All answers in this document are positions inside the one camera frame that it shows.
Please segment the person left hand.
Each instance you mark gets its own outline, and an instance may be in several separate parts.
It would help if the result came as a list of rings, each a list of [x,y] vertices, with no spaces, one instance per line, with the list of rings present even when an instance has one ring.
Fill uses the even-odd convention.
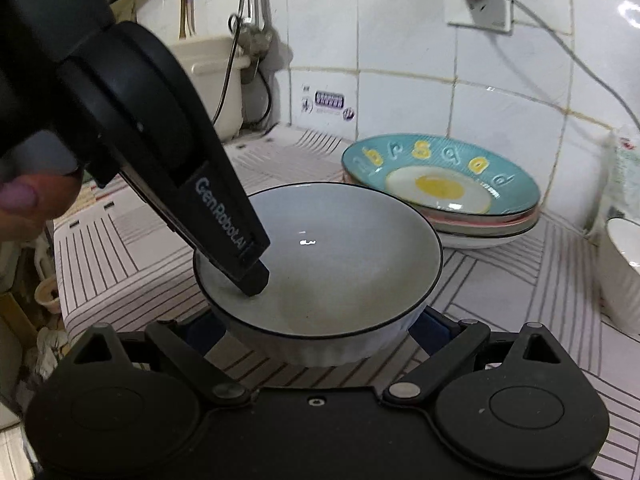
[[[29,242],[46,223],[65,214],[76,200],[84,172],[65,176],[24,174],[2,183],[0,238],[5,242]]]

